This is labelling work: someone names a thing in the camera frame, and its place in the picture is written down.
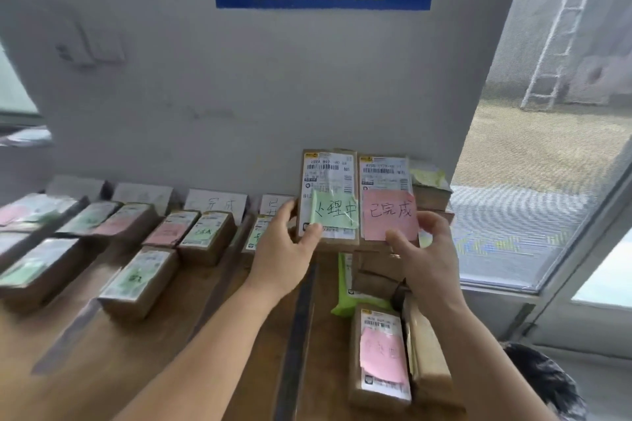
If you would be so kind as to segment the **person's left hand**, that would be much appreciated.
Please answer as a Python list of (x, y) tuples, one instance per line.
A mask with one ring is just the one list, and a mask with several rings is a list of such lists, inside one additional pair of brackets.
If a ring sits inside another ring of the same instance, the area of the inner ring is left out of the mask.
[(257, 243), (247, 284), (262, 300), (276, 305), (305, 277), (309, 263), (302, 263), (298, 242), (287, 224), (296, 214), (296, 200), (283, 204)]

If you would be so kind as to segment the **person's right hand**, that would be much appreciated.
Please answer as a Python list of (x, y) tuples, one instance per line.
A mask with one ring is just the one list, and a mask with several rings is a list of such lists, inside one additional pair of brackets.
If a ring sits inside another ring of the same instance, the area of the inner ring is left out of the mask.
[(432, 236), (431, 244), (419, 247), (419, 259), (404, 263), (409, 289), (420, 312), (432, 320), (448, 313), (468, 310), (460, 285), (460, 267), (451, 229), (445, 218), (431, 211), (418, 211), (419, 227)]

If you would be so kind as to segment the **brown box green sticky note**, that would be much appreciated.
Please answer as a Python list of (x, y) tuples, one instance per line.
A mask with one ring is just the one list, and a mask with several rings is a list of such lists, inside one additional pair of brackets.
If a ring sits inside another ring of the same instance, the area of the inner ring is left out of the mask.
[(296, 239), (318, 223), (322, 226), (318, 250), (357, 251), (360, 212), (358, 153), (340, 148), (304, 150)]

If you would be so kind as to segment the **brown box pink sticky note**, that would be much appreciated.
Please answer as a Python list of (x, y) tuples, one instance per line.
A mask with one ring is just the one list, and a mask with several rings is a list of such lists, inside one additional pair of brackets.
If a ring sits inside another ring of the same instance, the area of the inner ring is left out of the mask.
[(385, 240), (397, 230), (418, 245), (419, 224), (409, 160), (402, 156), (358, 156), (359, 251), (391, 253)]

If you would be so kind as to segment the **person's left forearm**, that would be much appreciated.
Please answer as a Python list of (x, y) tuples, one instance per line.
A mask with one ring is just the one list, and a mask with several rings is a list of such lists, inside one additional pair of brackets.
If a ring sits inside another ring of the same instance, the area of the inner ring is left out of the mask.
[(248, 279), (113, 421), (221, 421), (263, 323), (297, 285)]

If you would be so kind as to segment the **person's right forearm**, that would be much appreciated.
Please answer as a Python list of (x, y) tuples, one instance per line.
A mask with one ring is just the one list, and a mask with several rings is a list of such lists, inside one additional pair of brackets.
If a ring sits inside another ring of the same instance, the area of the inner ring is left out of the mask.
[(468, 421), (559, 421), (469, 308), (428, 320)]

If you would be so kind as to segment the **crumpled brown paper parcel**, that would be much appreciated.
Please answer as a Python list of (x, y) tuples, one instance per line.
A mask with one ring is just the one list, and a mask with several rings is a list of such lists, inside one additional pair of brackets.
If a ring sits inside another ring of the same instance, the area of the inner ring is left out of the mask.
[(352, 255), (350, 288), (355, 293), (399, 304), (409, 292), (402, 258), (395, 254), (356, 252)]

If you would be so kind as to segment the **white paper card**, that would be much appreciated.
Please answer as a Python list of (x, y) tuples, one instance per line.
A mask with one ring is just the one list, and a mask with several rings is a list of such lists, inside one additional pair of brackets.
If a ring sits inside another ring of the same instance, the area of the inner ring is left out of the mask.
[(74, 199), (86, 198), (89, 202), (96, 202), (106, 197), (108, 190), (109, 184), (106, 180), (73, 175), (55, 175), (46, 185), (44, 193), (68, 196)]
[(188, 191), (183, 210), (224, 211), (233, 214), (236, 226), (240, 226), (249, 205), (249, 196), (243, 193), (221, 192), (191, 188)]
[(159, 216), (165, 216), (173, 194), (174, 189), (170, 186), (121, 182), (116, 185), (111, 200), (123, 204), (150, 204)]
[(274, 217), (280, 207), (288, 201), (295, 200), (292, 195), (285, 194), (263, 194), (259, 205), (258, 213), (262, 216)]

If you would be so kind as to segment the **dark box pale green note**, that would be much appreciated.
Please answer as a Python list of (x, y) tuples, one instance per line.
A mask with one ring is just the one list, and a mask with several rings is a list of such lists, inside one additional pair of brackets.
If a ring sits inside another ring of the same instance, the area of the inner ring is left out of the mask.
[(453, 191), (445, 172), (432, 163), (410, 159), (409, 173), (417, 209), (434, 212), (451, 225), (455, 218), (450, 203)]

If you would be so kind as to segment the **green plastic mailer bag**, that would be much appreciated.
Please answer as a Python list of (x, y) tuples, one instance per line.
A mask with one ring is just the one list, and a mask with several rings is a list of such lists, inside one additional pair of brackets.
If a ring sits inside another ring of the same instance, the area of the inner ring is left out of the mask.
[(351, 317), (355, 311), (355, 307), (360, 303), (390, 310), (392, 306), (389, 300), (355, 291), (352, 288), (352, 260), (353, 257), (351, 253), (340, 252), (337, 255), (338, 301), (337, 305), (331, 310), (331, 313), (340, 317)]

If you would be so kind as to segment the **plain brown taped box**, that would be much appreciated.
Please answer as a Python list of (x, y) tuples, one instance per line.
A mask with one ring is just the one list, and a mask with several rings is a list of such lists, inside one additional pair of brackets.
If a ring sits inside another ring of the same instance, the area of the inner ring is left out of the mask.
[(438, 403), (462, 408), (438, 338), (421, 314), (413, 295), (407, 293), (402, 309), (406, 329), (409, 373), (419, 403)]

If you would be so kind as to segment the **long box pink note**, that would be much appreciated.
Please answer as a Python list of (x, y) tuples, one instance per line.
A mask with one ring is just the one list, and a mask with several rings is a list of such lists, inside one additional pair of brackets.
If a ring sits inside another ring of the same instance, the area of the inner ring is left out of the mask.
[(355, 307), (348, 399), (352, 406), (400, 413), (412, 402), (401, 318), (369, 304)]

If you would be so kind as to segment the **rows of small cardboard parcels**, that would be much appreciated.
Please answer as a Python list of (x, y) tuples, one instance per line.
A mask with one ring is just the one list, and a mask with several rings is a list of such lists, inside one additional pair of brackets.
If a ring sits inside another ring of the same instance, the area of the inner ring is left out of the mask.
[(97, 301), (111, 315), (143, 319), (179, 267), (215, 265), (236, 231), (230, 211), (176, 210), (154, 204), (51, 198), (48, 213), (22, 217), (0, 233), (25, 235), (25, 253), (0, 254), (0, 302), (17, 313), (40, 309), (101, 257), (117, 272)]

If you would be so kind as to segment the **white ladder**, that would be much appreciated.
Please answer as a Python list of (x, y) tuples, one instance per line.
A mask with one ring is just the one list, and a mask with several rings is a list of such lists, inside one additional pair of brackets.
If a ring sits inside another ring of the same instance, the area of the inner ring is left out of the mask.
[(525, 94), (522, 111), (550, 111), (567, 84), (574, 43), (589, 0), (561, 0)]

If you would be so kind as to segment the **grey window frame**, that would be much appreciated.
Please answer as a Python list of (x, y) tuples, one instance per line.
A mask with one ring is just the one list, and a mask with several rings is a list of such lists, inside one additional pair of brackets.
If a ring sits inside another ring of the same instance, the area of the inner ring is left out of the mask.
[(456, 186), (453, 238), (502, 339), (632, 360), (632, 149), (587, 192)]

